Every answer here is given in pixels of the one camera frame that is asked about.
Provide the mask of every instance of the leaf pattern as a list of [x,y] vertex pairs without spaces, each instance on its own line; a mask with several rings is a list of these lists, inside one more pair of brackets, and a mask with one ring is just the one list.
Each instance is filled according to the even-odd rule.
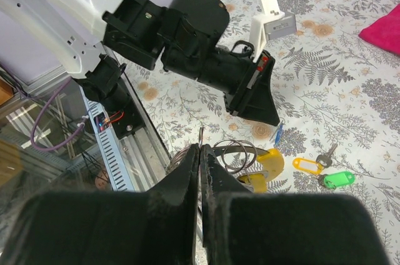
[[[230,50],[248,40],[259,0],[222,0],[231,18],[218,45]],[[400,58],[359,38],[360,31],[386,15],[400,0],[278,0],[296,14],[297,33],[268,41],[276,59],[271,93],[284,120],[276,127],[228,114],[223,94],[171,71],[155,71],[126,61],[143,106],[171,155],[198,141],[251,141],[278,148],[285,169],[268,183],[268,193],[345,193],[357,197],[371,215],[393,264],[400,265]],[[332,143],[330,172],[350,171],[356,182],[335,191],[321,188],[312,174],[293,168],[294,158],[315,160]],[[235,164],[242,156],[232,156]],[[256,163],[254,169],[260,168]]]

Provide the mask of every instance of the purple cable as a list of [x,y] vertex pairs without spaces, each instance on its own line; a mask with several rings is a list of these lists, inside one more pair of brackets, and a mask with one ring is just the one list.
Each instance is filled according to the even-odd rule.
[[84,128],[84,123],[87,120],[87,118],[83,117],[82,118],[82,122],[80,123],[79,127],[76,129],[76,131],[74,131],[67,139],[65,139],[65,141],[63,141],[60,144],[57,144],[53,147],[40,147],[35,143],[35,132],[36,129],[38,128],[38,124],[40,119],[42,118],[44,112],[46,111],[46,109],[50,106],[51,102],[54,100],[54,98],[56,98],[56,96],[69,84],[69,82],[71,82],[71,77],[67,78],[64,83],[60,86],[60,88],[58,88],[57,90],[55,90],[55,92],[52,94],[52,96],[50,97],[49,101],[44,105],[44,107],[42,108],[42,110],[39,113],[39,116],[36,118],[35,123],[33,125],[32,131],[31,131],[31,144],[34,148],[36,148],[38,151],[55,151],[56,149],[59,149],[61,147],[63,147],[65,144],[67,144],[69,141],[71,141],[76,135],[78,135]]

